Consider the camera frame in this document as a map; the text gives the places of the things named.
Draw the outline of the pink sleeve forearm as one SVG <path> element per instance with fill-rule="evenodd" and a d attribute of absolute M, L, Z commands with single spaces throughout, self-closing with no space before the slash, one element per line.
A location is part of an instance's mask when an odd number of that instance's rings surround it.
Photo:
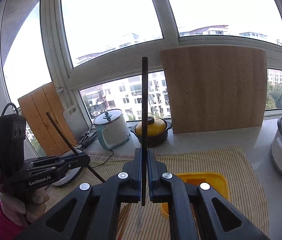
<path fill-rule="evenodd" d="M 20 226 L 9 220 L 1 209 L 0 202 L 0 239 L 11 240 L 25 230 L 25 226 Z"/>

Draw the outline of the left gloved hand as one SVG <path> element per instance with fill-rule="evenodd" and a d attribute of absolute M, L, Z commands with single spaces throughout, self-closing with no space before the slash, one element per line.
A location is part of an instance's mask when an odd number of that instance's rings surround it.
<path fill-rule="evenodd" d="M 20 198 L 8 193 L 1 193 L 1 210 L 3 214 L 14 224 L 25 226 L 34 223 L 46 211 L 46 202 L 50 199 L 46 190 L 29 191 Z"/>

